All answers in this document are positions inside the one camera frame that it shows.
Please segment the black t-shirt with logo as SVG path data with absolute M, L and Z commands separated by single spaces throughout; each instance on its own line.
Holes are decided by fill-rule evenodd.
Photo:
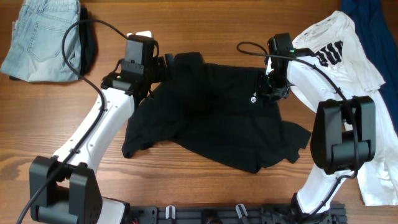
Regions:
M 257 173 L 296 162 L 311 133 L 281 118 L 278 104 L 255 94 L 261 68 L 206 63 L 198 52 L 174 57 L 175 76 L 129 118 L 123 156 L 172 141 L 213 161 Z

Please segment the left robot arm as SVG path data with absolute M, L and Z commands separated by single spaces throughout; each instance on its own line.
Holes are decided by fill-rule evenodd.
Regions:
M 121 126 L 165 69 L 149 31 L 127 35 L 126 54 L 105 76 L 96 103 L 72 137 L 52 157 L 38 156 L 29 169 L 27 211 L 41 223 L 124 223 L 129 204 L 103 197 L 99 164 Z

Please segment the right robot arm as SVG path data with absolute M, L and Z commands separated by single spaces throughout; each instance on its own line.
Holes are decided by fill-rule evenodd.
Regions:
M 276 34 L 261 54 L 268 66 L 259 75 L 258 96 L 277 101 L 297 87 L 316 109 L 310 149 L 314 167 L 294 195 L 297 215 L 310 219 L 329 211 L 346 179 L 354 179 L 376 151 L 376 109 L 368 96 L 347 99 L 308 48 L 296 49 L 288 33 Z

